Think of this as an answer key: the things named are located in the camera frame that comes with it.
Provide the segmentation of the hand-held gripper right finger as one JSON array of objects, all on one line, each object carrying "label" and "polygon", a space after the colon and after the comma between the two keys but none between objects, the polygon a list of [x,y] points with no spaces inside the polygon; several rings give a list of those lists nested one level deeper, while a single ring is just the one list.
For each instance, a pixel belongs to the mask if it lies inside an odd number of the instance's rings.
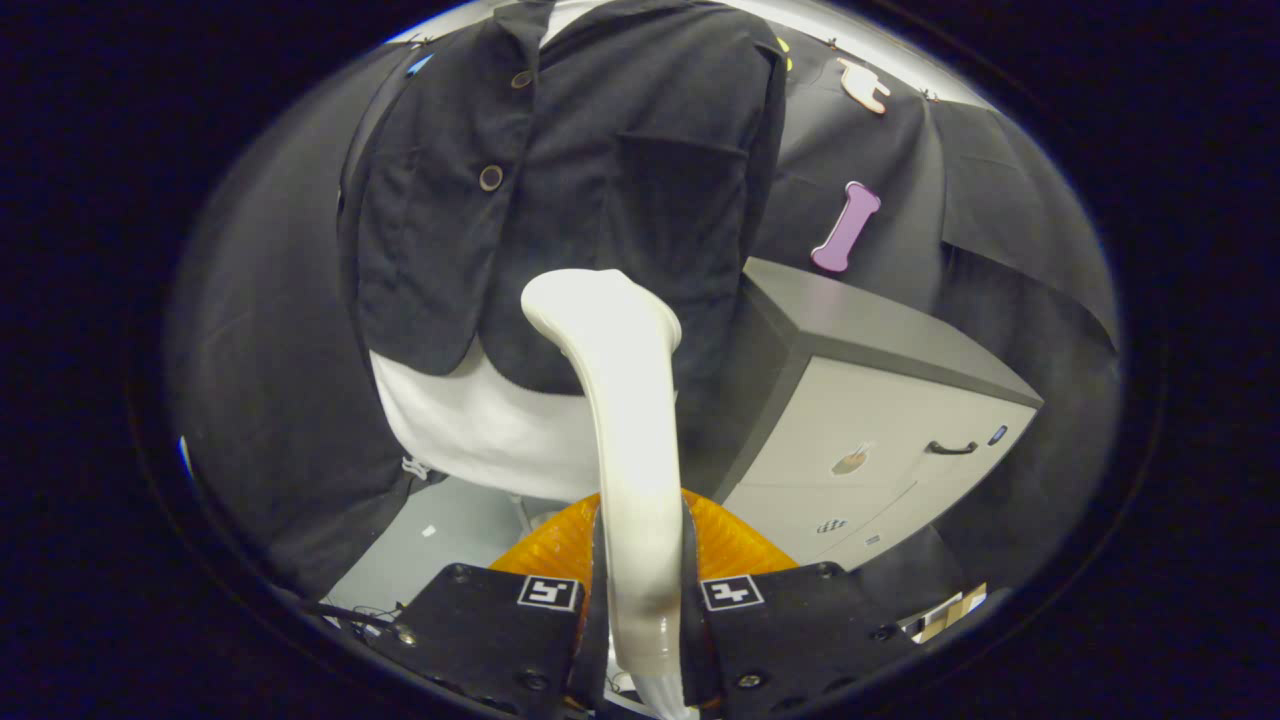
[{"label": "hand-held gripper right finger", "polygon": [[681,669],[686,701],[713,714],[823,712],[863,705],[916,647],[856,571],[799,565],[710,500],[684,493]]}]

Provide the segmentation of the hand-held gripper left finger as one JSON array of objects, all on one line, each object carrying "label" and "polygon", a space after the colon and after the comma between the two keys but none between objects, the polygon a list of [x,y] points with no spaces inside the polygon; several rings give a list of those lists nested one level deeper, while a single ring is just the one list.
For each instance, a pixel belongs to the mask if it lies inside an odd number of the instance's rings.
[{"label": "hand-held gripper left finger", "polygon": [[596,496],[486,566],[451,562],[375,638],[376,653],[483,714],[596,711],[609,632]]}]

